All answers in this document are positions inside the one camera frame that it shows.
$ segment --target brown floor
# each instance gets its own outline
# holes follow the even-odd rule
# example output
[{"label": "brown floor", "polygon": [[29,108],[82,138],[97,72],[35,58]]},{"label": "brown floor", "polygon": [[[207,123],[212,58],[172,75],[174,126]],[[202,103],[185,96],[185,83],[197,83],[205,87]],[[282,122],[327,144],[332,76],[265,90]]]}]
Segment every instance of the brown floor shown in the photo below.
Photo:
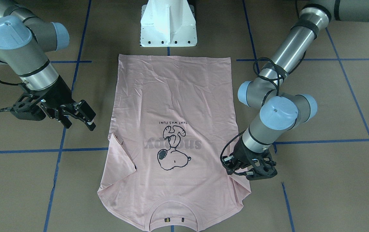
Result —
[{"label": "brown floor", "polygon": [[[242,131],[258,111],[237,100],[237,89],[254,78],[252,59],[270,57],[297,20],[293,1],[200,0],[196,47],[143,48],[140,9],[146,0],[19,2],[68,29],[69,47],[47,55],[69,86],[77,77],[73,98],[93,107],[97,128],[90,132],[73,120],[64,131],[54,120],[20,121],[0,113],[0,232],[139,231],[108,213],[96,194],[118,54],[231,57]],[[0,67],[0,75],[19,81],[8,66]],[[277,140],[279,174],[251,182],[243,210],[206,231],[369,231],[369,24],[331,22],[281,88],[314,96],[317,115]],[[0,85],[0,108],[20,94],[17,87]],[[155,231],[172,230],[192,231]]]}]

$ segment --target cartoon dog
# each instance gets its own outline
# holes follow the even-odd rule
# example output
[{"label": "cartoon dog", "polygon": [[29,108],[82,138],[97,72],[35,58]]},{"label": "cartoon dog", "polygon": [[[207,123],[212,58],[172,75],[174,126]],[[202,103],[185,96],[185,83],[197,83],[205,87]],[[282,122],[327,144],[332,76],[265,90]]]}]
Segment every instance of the cartoon dog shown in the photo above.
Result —
[{"label": "cartoon dog", "polygon": [[157,160],[162,169],[172,170],[175,167],[183,168],[191,160],[191,157],[177,150],[181,136],[186,136],[186,131],[180,126],[174,125],[171,127],[168,125],[164,128],[163,138],[168,141],[170,148],[168,150],[161,149],[157,153]]}]

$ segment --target blue tape line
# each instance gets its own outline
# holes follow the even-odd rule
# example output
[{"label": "blue tape line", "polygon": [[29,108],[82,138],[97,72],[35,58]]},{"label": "blue tape line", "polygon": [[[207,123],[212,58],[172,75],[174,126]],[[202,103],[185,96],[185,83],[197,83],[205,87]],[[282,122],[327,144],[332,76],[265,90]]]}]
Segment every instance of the blue tape line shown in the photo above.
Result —
[{"label": "blue tape line", "polygon": [[91,7],[91,0],[89,0],[89,6],[87,7],[86,21],[84,22],[83,34],[81,36],[81,42],[80,42],[80,48],[79,48],[79,55],[77,56],[76,70],[74,71],[73,83],[71,84],[71,91],[72,92],[74,90],[74,83],[76,82],[77,72],[79,71],[79,64],[80,64],[80,58],[81,58],[81,50],[83,49],[84,36],[86,35],[86,29],[87,29],[87,22],[89,21],[90,7]]},{"label": "blue tape line", "polygon": [[[253,37],[252,37],[252,31],[251,31],[251,24],[249,23],[248,11],[246,10],[245,0],[242,0],[242,2],[243,2],[243,10],[245,11],[246,23],[248,24],[249,36],[251,38],[251,44],[252,44],[252,50],[253,50],[253,57],[255,58],[255,60],[257,60],[258,57],[256,56],[255,44],[253,43]],[[259,72],[260,69],[259,69],[259,65],[258,64],[256,64],[256,68],[258,69],[258,72]]]},{"label": "blue tape line", "polygon": [[339,58],[339,60],[369,60],[369,58]]},{"label": "blue tape line", "polygon": [[92,148],[66,148],[63,151],[107,151],[108,147],[92,147]]},{"label": "blue tape line", "polygon": [[336,143],[336,142],[356,142],[369,141],[369,139],[354,139],[354,140],[311,140],[311,141],[276,141],[274,144],[308,144],[308,143]]},{"label": "blue tape line", "polygon": [[[333,50],[335,51],[336,57],[339,59],[339,54],[338,54],[338,52],[336,50],[335,44],[333,43],[332,37],[330,36],[330,33],[329,33],[329,31],[328,31],[327,28],[326,28],[326,33],[327,33],[327,35],[329,37],[330,42],[332,43]],[[348,87],[349,87],[349,89],[351,91],[352,97],[354,98],[354,101],[356,103],[356,107],[358,108],[359,114],[361,115],[362,121],[364,122],[364,126],[365,126],[366,131],[367,131],[367,133],[369,135],[369,128],[367,126],[366,120],[365,120],[364,115],[362,113],[361,107],[359,106],[358,100],[356,99],[356,96],[355,96],[354,90],[352,89],[351,83],[349,82],[348,75],[346,74],[345,68],[343,67],[342,61],[340,59],[339,59],[339,64],[340,64],[340,66],[342,68],[342,72],[343,72],[343,75],[345,76],[346,83],[348,83]]]},{"label": "blue tape line", "polygon": [[56,60],[56,61],[50,61],[52,63],[92,63],[91,60],[80,60],[80,61],[77,61],[77,60]]},{"label": "blue tape line", "polygon": [[292,218],[292,213],[290,211],[289,200],[288,200],[288,196],[286,195],[285,183],[283,182],[282,182],[282,188],[283,188],[283,194],[285,195],[286,208],[288,209],[290,227],[292,228],[292,232],[295,232],[295,226],[293,225],[293,218]]},{"label": "blue tape line", "polygon": [[[87,147],[87,148],[65,148],[62,151],[107,151],[108,147]],[[8,150],[0,151],[0,154],[16,154],[16,153],[42,153],[42,152],[59,152],[60,149],[39,149],[39,150]]]},{"label": "blue tape line", "polygon": [[0,154],[15,154],[15,153],[40,153],[40,152],[58,152],[59,149],[41,149],[41,150],[12,150],[0,151]]},{"label": "blue tape line", "polygon": [[[257,59],[236,59],[236,61],[256,61]],[[362,61],[369,61],[369,58],[306,58],[303,59],[304,61],[336,61],[336,60],[362,60]]]},{"label": "blue tape line", "polygon": [[91,63],[91,60],[59,60],[59,61],[51,61],[52,63]]},{"label": "blue tape line", "polygon": [[59,168],[58,165],[59,165],[59,163],[61,161],[61,153],[62,153],[62,149],[63,149],[65,135],[66,135],[66,128],[63,128],[63,134],[62,134],[61,142],[60,142],[60,150],[58,152],[56,169],[55,169],[55,172],[54,172],[53,188],[52,188],[52,191],[50,192],[49,207],[47,208],[46,221],[44,222],[44,230],[43,230],[43,232],[47,232],[47,227],[49,226],[49,219],[50,219],[50,213],[52,211],[52,203],[53,203],[55,185],[56,185],[57,176],[58,176],[58,168]]},{"label": "blue tape line", "polygon": [[[89,20],[90,7],[91,7],[91,0],[89,0],[89,6],[87,7],[86,21],[84,22],[83,34],[81,36],[79,55],[77,57],[77,63],[76,63],[76,70],[74,71],[73,83],[71,85],[71,91],[72,92],[73,92],[73,89],[74,89],[74,83],[76,82],[77,72],[79,70],[81,50],[83,48],[84,36],[86,35],[86,29],[87,29],[87,22]],[[63,151],[65,136],[66,136],[66,128],[63,128],[63,135],[62,135],[61,142],[60,142],[60,151],[58,153],[56,169],[55,169],[54,179],[53,179],[53,188],[52,188],[52,192],[50,194],[49,207],[47,208],[46,221],[44,222],[44,231],[43,232],[47,232],[47,227],[49,226],[50,212],[52,211],[52,202],[53,202],[55,185],[56,185],[57,176],[58,176],[58,168],[59,168],[58,165],[59,165],[60,160],[61,160],[61,154],[62,154],[62,151]]]}]

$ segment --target white metal stand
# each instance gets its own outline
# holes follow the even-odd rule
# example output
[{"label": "white metal stand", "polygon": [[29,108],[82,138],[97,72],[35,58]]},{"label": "white metal stand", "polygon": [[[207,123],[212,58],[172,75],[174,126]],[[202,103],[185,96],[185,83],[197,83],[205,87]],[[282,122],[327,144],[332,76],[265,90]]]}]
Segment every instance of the white metal stand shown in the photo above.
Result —
[{"label": "white metal stand", "polygon": [[142,6],[140,45],[191,47],[197,44],[194,7],[186,0],[149,0]]}]

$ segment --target t-shirt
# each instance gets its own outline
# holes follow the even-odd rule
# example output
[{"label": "t-shirt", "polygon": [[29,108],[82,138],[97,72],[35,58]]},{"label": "t-shirt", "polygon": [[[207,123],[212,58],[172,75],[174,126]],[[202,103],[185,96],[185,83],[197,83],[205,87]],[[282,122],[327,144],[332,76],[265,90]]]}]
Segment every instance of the t-shirt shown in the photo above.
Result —
[{"label": "t-shirt", "polygon": [[98,195],[143,231],[204,230],[239,212],[251,192],[220,162],[237,134],[230,58],[120,54]]}]

